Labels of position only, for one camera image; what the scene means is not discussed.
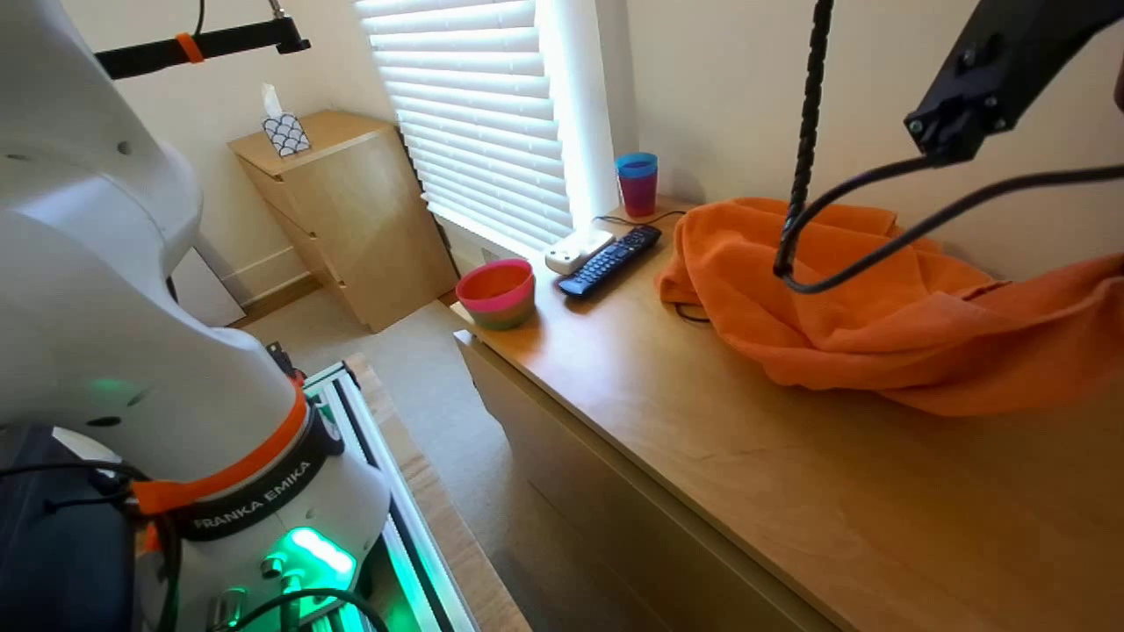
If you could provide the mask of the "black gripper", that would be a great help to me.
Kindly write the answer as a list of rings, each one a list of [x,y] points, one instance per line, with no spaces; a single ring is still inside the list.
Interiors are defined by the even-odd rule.
[[[905,116],[916,153],[934,166],[969,161],[1122,19],[1124,0],[975,0],[934,85]]]

